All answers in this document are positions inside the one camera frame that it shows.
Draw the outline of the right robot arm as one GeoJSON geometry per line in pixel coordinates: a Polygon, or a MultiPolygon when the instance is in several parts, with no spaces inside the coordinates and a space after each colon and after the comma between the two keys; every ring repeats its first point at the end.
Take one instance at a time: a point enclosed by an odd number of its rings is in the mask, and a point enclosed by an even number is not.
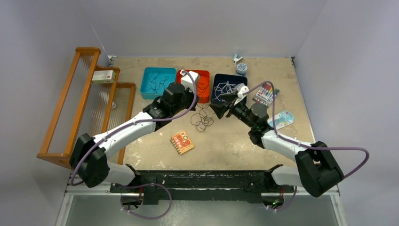
{"type": "Polygon", "coordinates": [[[268,123],[267,107],[255,103],[248,108],[243,103],[210,104],[221,119],[235,116],[250,127],[251,142],[261,148],[275,151],[296,163],[295,167],[276,166],[264,179],[265,188],[271,192],[282,186],[303,187],[311,196],[320,197],[344,179],[335,158],[323,142],[301,143],[282,134],[276,134],[268,123]]]}

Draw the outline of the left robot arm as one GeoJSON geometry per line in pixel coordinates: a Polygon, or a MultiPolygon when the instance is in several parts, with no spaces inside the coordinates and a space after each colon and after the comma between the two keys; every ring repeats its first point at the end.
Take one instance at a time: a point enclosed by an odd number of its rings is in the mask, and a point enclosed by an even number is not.
{"type": "Polygon", "coordinates": [[[133,167],[108,159],[133,141],[193,111],[197,102],[195,84],[171,83],[162,96],[155,98],[133,119],[93,137],[87,133],[79,136],[69,160],[73,168],[71,185],[78,185],[75,178],[79,176],[79,183],[88,188],[109,182],[122,185],[130,193],[136,192],[140,188],[140,179],[133,167]]]}

